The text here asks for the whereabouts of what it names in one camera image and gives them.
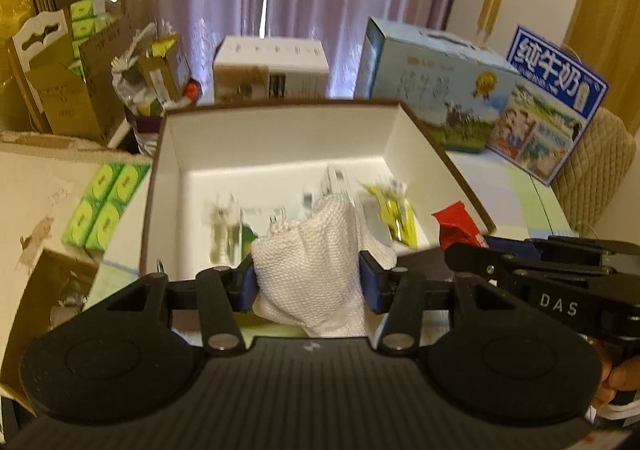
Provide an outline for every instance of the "yellow curtain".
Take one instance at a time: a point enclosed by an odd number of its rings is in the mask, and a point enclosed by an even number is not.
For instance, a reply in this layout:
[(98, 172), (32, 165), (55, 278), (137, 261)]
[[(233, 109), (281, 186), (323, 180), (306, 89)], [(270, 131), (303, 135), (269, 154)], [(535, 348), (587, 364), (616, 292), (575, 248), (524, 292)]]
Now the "yellow curtain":
[(604, 106), (640, 127), (640, 0), (578, 0), (565, 45), (609, 82)]

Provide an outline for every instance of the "blue milk box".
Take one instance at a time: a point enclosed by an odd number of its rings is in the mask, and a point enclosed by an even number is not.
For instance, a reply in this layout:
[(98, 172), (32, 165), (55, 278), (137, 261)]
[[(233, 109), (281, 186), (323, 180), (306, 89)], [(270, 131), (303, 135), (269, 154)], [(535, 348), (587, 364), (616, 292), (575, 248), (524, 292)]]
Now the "blue milk box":
[(522, 78), (488, 146), (548, 185), (580, 141), (609, 85), (523, 27), (516, 30), (507, 59)]
[(354, 95), (403, 100), (445, 148), (476, 153), (519, 79), (499, 54), (455, 35), (371, 18)]

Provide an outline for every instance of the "textured white fabric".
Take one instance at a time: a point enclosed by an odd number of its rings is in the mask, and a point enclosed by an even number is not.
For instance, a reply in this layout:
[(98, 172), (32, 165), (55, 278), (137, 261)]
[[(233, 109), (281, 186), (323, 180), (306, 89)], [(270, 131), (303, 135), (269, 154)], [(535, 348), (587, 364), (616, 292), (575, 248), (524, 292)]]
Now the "textured white fabric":
[(365, 336), (358, 252), (385, 269), (396, 253), (373, 238), (345, 195), (320, 199), (305, 221), (273, 224), (251, 252), (260, 285), (254, 312), (311, 337)]

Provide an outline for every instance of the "blue sign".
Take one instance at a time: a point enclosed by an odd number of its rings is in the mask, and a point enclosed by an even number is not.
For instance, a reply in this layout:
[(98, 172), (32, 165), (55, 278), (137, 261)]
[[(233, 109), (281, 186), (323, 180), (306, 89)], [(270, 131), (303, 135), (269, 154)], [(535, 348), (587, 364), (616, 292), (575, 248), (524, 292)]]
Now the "blue sign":
[(529, 30), (518, 26), (507, 61), (520, 75), (588, 121), (609, 85), (580, 62)]

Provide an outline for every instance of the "red snack package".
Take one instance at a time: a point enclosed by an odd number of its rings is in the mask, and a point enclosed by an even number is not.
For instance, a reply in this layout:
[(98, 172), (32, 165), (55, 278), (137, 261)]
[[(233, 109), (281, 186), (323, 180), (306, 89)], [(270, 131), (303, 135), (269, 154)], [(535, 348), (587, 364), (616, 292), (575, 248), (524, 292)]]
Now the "red snack package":
[(456, 242), (489, 247), (474, 220), (466, 213), (462, 201), (432, 215), (440, 224), (440, 246), (443, 250)]

